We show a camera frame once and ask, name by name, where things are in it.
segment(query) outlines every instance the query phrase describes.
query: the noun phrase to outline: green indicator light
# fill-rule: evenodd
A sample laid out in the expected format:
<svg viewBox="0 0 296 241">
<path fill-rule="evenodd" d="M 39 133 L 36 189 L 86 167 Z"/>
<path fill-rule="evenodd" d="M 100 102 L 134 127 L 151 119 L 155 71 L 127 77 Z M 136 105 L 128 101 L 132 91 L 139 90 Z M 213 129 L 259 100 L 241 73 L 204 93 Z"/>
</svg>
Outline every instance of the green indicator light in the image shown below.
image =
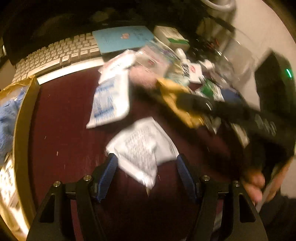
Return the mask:
<svg viewBox="0 0 296 241">
<path fill-rule="evenodd" d="M 286 69 L 288 75 L 290 76 L 290 78 L 292 78 L 292 71 L 290 71 L 289 69 Z"/>
</svg>

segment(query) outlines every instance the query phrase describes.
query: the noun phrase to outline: white keyboard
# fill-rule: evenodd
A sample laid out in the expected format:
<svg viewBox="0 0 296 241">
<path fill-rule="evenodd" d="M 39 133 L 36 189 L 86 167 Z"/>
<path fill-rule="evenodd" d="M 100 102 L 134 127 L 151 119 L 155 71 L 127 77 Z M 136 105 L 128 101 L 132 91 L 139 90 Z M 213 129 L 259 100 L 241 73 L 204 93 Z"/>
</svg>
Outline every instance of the white keyboard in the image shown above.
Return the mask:
<svg viewBox="0 0 296 241">
<path fill-rule="evenodd" d="M 91 33 L 62 39 L 29 54 L 16 64 L 12 82 L 36 75 L 39 84 L 82 69 L 101 66 L 104 61 Z"/>
</svg>

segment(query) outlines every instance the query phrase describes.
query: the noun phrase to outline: dark red table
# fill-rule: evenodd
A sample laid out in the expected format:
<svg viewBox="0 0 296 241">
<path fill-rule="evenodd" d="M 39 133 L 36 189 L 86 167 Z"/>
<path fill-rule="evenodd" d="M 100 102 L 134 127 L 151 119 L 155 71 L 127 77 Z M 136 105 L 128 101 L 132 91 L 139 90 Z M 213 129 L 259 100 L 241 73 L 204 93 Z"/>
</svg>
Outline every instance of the dark red table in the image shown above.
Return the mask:
<svg viewBox="0 0 296 241">
<path fill-rule="evenodd" d="M 56 180 L 75 182 L 106 159 L 107 143 L 134 121 L 152 116 L 170 136 L 180 153 L 203 173 L 222 180 L 237 177 L 241 157 L 239 144 L 230 150 L 219 136 L 202 127 L 192 130 L 143 93 L 131 91 L 131 108 L 122 121 L 86 129 L 93 95 L 98 86 L 98 68 L 79 71 L 41 86 L 36 101 L 29 139 L 29 175 L 36 206 L 42 202 Z M 220 134 L 227 139 L 227 130 Z M 155 187 L 150 196 L 144 186 L 117 170 L 106 199 L 94 204 L 108 240 L 170 240 L 185 238 L 198 207 L 187 198 L 174 161 L 158 167 Z M 71 203 L 77 241 L 83 240 L 76 203 Z"/>
</svg>

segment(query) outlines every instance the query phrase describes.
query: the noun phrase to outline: white plastic bag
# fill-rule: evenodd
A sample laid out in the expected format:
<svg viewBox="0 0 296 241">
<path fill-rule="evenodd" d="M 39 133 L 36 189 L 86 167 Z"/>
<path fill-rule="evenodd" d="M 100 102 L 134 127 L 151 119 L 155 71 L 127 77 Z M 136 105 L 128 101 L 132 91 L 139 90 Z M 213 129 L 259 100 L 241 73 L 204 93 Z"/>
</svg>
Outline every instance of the white plastic bag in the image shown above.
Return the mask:
<svg viewBox="0 0 296 241">
<path fill-rule="evenodd" d="M 179 152 L 161 126 L 152 118 L 136 121 L 118 133 L 107 145 L 118 166 L 145 187 L 155 184 L 157 165 L 176 159 Z"/>
<path fill-rule="evenodd" d="M 106 62 L 100 69 L 101 73 L 99 84 L 115 76 L 118 72 L 123 71 L 135 64 L 135 51 L 127 49 L 122 54 L 117 55 Z"/>
<path fill-rule="evenodd" d="M 96 88 L 86 128 L 94 128 L 127 116 L 129 112 L 128 70 L 118 72 Z"/>
</svg>

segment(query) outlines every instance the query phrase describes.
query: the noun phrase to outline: light blue notebook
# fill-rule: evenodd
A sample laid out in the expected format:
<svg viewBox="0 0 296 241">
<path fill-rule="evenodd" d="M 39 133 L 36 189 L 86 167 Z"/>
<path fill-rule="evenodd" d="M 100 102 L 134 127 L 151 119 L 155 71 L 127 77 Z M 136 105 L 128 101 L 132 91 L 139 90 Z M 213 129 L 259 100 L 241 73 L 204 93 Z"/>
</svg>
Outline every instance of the light blue notebook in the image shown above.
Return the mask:
<svg viewBox="0 0 296 241">
<path fill-rule="evenodd" d="M 145 26 L 127 26 L 93 31 L 102 54 L 143 47 L 154 38 Z"/>
</svg>

